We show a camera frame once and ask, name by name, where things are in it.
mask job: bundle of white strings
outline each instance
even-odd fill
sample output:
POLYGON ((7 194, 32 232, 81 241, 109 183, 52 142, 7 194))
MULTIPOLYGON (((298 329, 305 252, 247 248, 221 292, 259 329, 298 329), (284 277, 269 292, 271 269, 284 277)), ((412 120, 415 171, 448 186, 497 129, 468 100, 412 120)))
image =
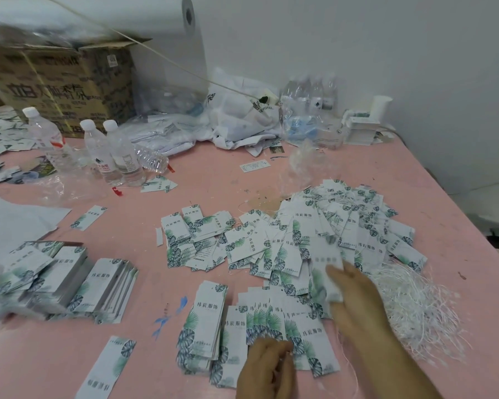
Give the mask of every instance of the bundle of white strings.
POLYGON ((400 264, 383 264, 368 277, 379 290, 395 335, 414 358, 446 365, 437 357, 441 351, 464 360, 462 342, 467 341, 452 308, 452 292, 400 264))

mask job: pink tabletop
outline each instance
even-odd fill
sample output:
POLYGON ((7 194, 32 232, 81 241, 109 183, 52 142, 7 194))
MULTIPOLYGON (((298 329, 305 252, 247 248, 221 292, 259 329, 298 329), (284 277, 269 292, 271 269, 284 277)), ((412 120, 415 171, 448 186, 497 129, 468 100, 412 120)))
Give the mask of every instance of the pink tabletop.
MULTIPOLYGON (((287 156, 293 147, 285 149, 276 155, 287 156)), ((447 367, 421 366, 446 398, 499 398, 499 255, 495 249, 399 141, 344 146, 325 154, 340 165, 342 179, 349 185, 371 185, 399 212, 397 220, 416 228, 414 246, 428 257, 424 271, 460 295, 456 309, 472 346, 467 348, 466 361, 444 357, 447 367)), ((0 158, 10 167, 37 155, 33 150, 0 158)), ((123 196, 118 197, 107 188, 105 198, 74 206, 46 239, 85 242, 94 260, 121 257, 139 268, 122 323, 97 326, 89 320, 40 322, 21 316, 0 322, 0 398, 73 398, 111 335, 137 341, 111 399, 233 398, 233 389, 212 387, 206 377, 182 375, 175 363, 175 343, 203 280, 227 284, 226 305, 234 305, 239 292, 262 286, 263 279, 248 275, 248 270, 229 272, 226 262, 209 273, 168 268, 166 241, 156 247, 155 228, 161 226, 161 217, 192 204, 200 204, 204 215, 229 210, 238 217, 239 207, 247 211, 245 201, 255 199, 259 190, 277 188, 288 160, 271 160, 273 156, 265 150, 253 158, 244 149, 225 151, 209 142, 198 143, 171 158, 175 173, 167 177, 179 186, 169 193, 121 188, 123 196), (239 167, 264 158, 271 167, 250 173, 239 167), (69 228, 94 204, 108 207, 107 212, 86 231, 69 228), (189 303, 175 315, 183 296, 189 303), (159 324, 154 321, 165 315, 171 318, 156 339, 153 333, 159 324)), ((99 187, 106 185, 100 182, 99 187)), ((37 203, 33 186, 2 183, 0 196, 13 203, 37 203)), ((342 371, 317 380, 307 371, 298 372, 299 397, 349 398, 355 392, 353 371, 330 321, 326 330, 342 371)))

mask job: left hand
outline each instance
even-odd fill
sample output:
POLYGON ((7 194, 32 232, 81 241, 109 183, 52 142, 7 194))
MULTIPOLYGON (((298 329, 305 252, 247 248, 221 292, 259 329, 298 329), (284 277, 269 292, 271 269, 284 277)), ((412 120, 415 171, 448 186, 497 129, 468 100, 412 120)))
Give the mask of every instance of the left hand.
POLYGON ((236 399, 290 399, 296 380, 292 342, 259 338, 238 376, 236 399))

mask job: white cord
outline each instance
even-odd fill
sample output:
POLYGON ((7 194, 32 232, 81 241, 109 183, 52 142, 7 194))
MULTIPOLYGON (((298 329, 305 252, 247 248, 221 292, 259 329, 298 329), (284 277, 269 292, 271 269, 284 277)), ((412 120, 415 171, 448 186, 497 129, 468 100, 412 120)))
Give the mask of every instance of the white cord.
POLYGON ((241 95, 247 96, 247 97, 249 97, 249 98, 254 98, 254 99, 259 100, 259 97, 256 97, 256 96, 253 96, 253 95, 250 95, 249 93, 244 93, 244 92, 242 92, 242 91, 238 91, 238 90, 233 89, 233 88, 230 88, 230 87, 228 87, 228 86, 221 85, 221 84, 219 84, 219 83, 217 83, 217 82, 214 82, 214 81, 211 81, 211 80, 209 80, 209 79, 203 78, 202 76, 200 76, 200 75, 198 75, 198 74, 196 74, 196 73, 193 73, 193 72, 192 72, 192 71, 190 71, 189 69, 184 68, 183 66, 181 66, 181 65, 180 65, 180 64, 178 64, 178 63, 176 63, 174 60, 170 59, 169 57, 166 57, 164 54, 162 54, 161 52, 158 52, 158 51, 157 51, 157 50, 155 50, 154 48, 151 48, 150 46, 145 45, 144 43, 141 43, 141 42, 139 42, 138 40, 133 39, 132 37, 127 36, 127 35, 125 35, 125 34, 121 33, 120 31, 117 31, 116 29, 111 28, 110 26, 107 26, 106 24, 104 24, 104 23, 102 23, 102 22, 100 22, 100 21, 97 21, 96 19, 92 19, 91 17, 88 17, 88 16, 86 16, 86 15, 82 14, 81 12, 78 12, 78 11, 74 10, 73 8, 70 8, 69 6, 67 6, 67 5, 63 4, 63 3, 62 3, 62 2, 60 2, 60 1, 57 1, 57 0, 48 0, 48 1, 54 2, 55 4, 57 4, 57 5, 61 6, 61 7, 63 7, 63 8, 64 8, 64 9, 66 9, 67 11, 70 11, 71 13, 73 13, 73 14, 75 14, 75 15, 79 16, 80 18, 85 19, 86 21, 90 21, 90 22, 92 22, 92 23, 94 23, 94 24, 96 24, 96 25, 99 25, 99 26, 101 26, 101 27, 103 27, 103 28, 105 28, 105 29, 108 29, 108 30, 110 30, 110 31, 113 31, 113 32, 115 32, 115 33, 119 34, 120 36, 123 36, 123 37, 125 37, 126 39, 129 39, 129 40, 131 40, 132 42, 135 42, 136 44, 138 44, 138 45, 140 45, 140 46, 142 46, 142 47, 145 47, 146 49, 148 49, 148 50, 152 51, 153 53, 157 54, 157 55, 158 55, 158 56, 160 56, 161 58, 165 59, 165 60, 166 60, 167 62, 169 62, 170 64, 173 64, 174 66, 176 66, 176 67, 178 67, 179 69, 181 69, 181 70, 185 71, 186 73, 189 73, 189 74, 191 74, 191 75, 193 75, 193 76, 195 76, 195 77, 198 77, 199 79, 201 79, 201 80, 203 80, 203 81, 209 82, 209 83, 214 84, 214 85, 216 85, 216 86, 221 86, 222 88, 225 88, 225 89, 227 89, 227 90, 229 90, 229 91, 232 91, 232 92, 234 92, 234 93, 240 93, 241 95))

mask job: white bottle cap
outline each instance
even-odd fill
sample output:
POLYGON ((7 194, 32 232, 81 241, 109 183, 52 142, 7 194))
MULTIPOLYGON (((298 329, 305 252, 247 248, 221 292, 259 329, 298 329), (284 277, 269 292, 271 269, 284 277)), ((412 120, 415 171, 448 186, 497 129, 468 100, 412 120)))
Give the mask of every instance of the white bottle cap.
POLYGON ((96 125, 90 119, 80 121, 80 126, 85 131, 96 130, 96 125))
POLYGON ((114 120, 106 120, 104 122, 104 128, 106 131, 113 131, 118 129, 118 124, 114 120))
POLYGON ((22 109, 22 113, 24 113, 24 115, 28 119, 30 119, 31 117, 39 116, 39 111, 36 108, 34 108, 33 106, 30 106, 29 108, 22 109))

